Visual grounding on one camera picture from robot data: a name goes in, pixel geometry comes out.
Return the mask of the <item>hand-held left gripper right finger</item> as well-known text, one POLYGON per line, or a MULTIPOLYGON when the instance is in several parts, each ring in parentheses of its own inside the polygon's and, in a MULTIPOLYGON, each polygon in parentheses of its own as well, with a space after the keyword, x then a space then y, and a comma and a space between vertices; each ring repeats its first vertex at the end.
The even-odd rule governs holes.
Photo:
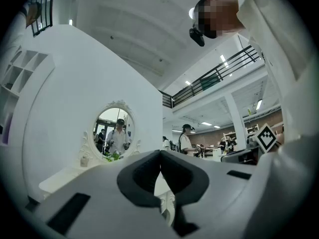
POLYGON ((162 239, 257 239, 257 201, 247 190, 256 167, 162 151, 160 169, 175 195, 172 228, 162 239))

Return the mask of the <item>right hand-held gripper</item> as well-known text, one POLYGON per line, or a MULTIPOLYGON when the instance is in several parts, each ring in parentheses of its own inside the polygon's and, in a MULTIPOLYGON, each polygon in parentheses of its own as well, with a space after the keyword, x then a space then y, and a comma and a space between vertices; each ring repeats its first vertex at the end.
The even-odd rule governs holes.
POLYGON ((277 144, 277 137, 273 130, 264 124, 262 128, 248 137, 248 144, 244 150, 238 150, 221 157, 221 162, 257 165, 260 157, 270 152, 277 144))

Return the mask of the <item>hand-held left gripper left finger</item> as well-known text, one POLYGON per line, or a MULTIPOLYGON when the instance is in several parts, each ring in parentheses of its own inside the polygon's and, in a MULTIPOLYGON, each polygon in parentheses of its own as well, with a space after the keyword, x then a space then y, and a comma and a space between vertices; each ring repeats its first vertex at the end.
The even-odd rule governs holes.
POLYGON ((170 239, 154 195, 160 153, 95 166, 51 194, 35 215, 68 239, 170 239))

